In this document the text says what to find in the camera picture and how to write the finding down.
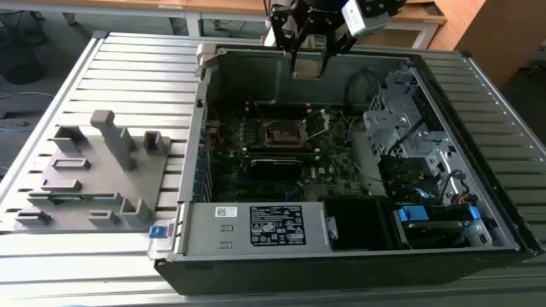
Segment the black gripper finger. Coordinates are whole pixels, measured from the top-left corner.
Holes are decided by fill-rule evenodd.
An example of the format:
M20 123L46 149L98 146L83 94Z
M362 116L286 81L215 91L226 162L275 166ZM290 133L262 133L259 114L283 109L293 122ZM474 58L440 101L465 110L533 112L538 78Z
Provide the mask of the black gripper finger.
M326 18L321 34L325 36L325 50L322 51L322 65L318 77L325 75L330 58L338 54L346 54L357 41L341 17Z
M297 55L307 37L307 14L303 9L271 9L271 27L279 50L290 53L290 74L294 74Z

